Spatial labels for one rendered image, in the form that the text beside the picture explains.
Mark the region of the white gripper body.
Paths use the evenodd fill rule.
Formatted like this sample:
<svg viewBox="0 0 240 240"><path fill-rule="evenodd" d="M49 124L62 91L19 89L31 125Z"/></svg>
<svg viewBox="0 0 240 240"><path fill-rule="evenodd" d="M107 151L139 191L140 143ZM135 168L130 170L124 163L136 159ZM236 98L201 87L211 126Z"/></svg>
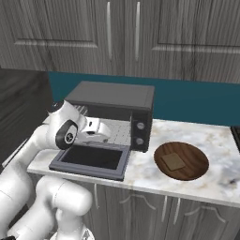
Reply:
<svg viewBox="0 0 240 240"><path fill-rule="evenodd" d="M111 138L111 130L104 123L100 123L97 131L97 139L99 141L106 143L110 138Z"/></svg>

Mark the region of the silver toaster oven rack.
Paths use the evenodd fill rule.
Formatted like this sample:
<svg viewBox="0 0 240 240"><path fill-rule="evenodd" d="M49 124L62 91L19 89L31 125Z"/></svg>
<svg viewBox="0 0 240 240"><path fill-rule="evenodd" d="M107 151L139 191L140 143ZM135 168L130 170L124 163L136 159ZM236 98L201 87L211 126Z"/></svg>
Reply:
<svg viewBox="0 0 240 240"><path fill-rule="evenodd" d="M73 105L80 114L87 116L88 111L85 106ZM111 138L107 143L130 145L130 122L119 121L112 119L100 118L100 122L103 122L111 130ZM77 137L74 144L82 143Z"/></svg>

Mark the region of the grey toaster oven door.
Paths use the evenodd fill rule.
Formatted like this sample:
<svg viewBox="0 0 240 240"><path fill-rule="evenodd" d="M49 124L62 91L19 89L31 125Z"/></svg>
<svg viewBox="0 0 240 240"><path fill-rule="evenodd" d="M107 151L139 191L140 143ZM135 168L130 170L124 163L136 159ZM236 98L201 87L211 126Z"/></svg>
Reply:
<svg viewBox="0 0 240 240"><path fill-rule="evenodd" d="M123 181L130 154L129 145L91 142L61 150L49 165L52 171Z"/></svg>

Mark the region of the black toaster oven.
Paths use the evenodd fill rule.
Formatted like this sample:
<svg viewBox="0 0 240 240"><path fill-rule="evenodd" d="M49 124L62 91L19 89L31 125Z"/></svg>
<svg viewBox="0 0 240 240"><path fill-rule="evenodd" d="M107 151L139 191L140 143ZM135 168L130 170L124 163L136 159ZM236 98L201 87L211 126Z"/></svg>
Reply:
<svg viewBox="0 0 240 240"><path fill-rule="evenodd" d="M88 115L130 122L130 146L146 152L153 122L155 87L112 82L80 82L67 96L72 105L85 106ZM144 129L137 124L144 123ZM136 144L142 138L143 144Z"/></svg>

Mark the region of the tan bread slice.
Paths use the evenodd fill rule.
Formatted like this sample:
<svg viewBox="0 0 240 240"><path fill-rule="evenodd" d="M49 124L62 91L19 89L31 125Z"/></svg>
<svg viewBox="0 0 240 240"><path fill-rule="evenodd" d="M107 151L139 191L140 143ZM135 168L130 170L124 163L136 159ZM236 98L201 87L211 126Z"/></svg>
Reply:
<svg viewBox="0 0 240 240"><path fill-rule="evenodd" d="M164 163L167 165L170 171L176 171L186 166L183 159L181 159L176 153L171 153L161 157Z"/></svg>

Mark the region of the brown wooden bowl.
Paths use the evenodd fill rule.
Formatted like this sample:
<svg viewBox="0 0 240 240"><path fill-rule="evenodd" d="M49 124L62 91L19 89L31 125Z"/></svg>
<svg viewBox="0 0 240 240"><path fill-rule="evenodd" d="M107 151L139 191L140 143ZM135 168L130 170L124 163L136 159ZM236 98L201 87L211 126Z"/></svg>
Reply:
<svg viewBox="0 0 240 240"><path fill-rule="evenodd" d="M186 166L176 171L170 171L162 160L162 156L176 153ZM199 148L186 142L165 142L154 153L154 161L161 172L172 179L191 181L200 178L209 168L207 156Z"/></svg>

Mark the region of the dark tall appliance panel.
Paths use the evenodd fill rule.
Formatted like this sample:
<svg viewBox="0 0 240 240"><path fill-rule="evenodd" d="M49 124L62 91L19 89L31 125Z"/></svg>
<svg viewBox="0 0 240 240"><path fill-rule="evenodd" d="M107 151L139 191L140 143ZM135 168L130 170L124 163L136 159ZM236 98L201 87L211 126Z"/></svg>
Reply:
<svg viewBox="0 0 240 240"><path fill-rule="evenodd" d="M46 72L0 68L0 164L42 123L52 103Z"/></svg>

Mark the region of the black hob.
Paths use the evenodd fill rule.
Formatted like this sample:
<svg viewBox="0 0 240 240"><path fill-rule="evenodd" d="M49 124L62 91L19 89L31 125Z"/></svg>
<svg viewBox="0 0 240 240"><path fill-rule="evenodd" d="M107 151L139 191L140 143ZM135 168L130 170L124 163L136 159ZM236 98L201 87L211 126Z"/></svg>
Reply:
<svg viewBox="0 0 240 240"><path fill-rule="evenodd" d="M240 152L240 127L231 127L231 132L238 151Z"/></svg>

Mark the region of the grey wood wall cupboard door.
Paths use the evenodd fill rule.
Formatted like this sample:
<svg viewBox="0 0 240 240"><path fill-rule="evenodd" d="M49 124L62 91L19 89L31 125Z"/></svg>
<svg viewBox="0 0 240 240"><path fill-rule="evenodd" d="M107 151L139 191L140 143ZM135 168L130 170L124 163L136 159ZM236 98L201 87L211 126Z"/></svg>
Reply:
<svg viewBox="0 0 240 240"><path fill-rule="evenodd" d="M125 0L0 0L0 67L122 75L124 8Z"/></svg>
<svg viewBox="0 0 240 240"><path fill-rule="evenodd" d="M126 75L240 84L240 0L126 0L125 17Z"/></svg>

